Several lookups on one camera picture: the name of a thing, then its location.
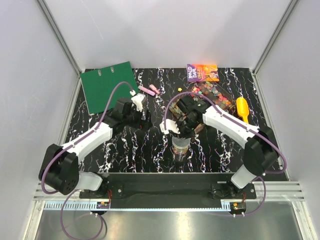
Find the clear candy jar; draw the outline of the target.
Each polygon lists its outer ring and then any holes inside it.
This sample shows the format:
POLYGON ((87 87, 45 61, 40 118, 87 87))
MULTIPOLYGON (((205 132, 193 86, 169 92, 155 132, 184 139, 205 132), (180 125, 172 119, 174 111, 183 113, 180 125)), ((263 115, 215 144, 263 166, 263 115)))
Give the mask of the clear candy jar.
POLYGON ((186 147, 186 148, 175 148, 172 144, 172 152, 173 152, 173 159, 176 161, 176 162, 182 162, 183 161, 183 158, 184 156, 186 155, 189 147, 186 147))

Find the round clear jar lid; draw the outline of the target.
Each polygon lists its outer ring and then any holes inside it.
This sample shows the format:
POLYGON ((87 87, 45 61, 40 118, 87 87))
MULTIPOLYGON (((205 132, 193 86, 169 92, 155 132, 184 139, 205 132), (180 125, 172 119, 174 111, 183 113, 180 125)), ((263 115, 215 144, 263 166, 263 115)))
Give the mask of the round clear jar lid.
POLYGON ((184 149, 190 146, 191 138, 172 137, 172 145, 177 149, 184 149))

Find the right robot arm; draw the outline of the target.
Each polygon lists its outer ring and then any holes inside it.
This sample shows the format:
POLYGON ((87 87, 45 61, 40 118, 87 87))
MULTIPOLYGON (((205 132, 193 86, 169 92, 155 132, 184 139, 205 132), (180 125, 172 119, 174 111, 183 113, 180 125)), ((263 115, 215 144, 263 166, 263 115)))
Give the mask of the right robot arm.
POLYGON ((230 197, 236 199, 243 195, 245 187, 266 173, 278 160, 279 148, 270 127, 245 123, 209 99, 195 101, 190 96, 184 96, 177 101, 177 106, 185 116, 176 124, 180 137, 191 138, 195 128, 203 124, 226 134, 243 148, 243 164, 227 185, 230 197))

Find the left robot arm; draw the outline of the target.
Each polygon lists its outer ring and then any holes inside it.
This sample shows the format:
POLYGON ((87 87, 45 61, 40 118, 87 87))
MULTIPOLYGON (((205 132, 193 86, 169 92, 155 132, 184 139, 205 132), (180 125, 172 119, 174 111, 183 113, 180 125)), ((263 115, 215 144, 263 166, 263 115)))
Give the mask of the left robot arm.
POLYGON ((147 131, 152 127, 151 112, 144 110, 144 94, 119 98, 99 122, 63 145, 51 144, 45 152, 38 178, 46 194, 68 195, 75 190, 90 191, 103 198, 108 193, 98 173, 79 171, 81 161, 101 144, 121 133, 125 127, 147 131))

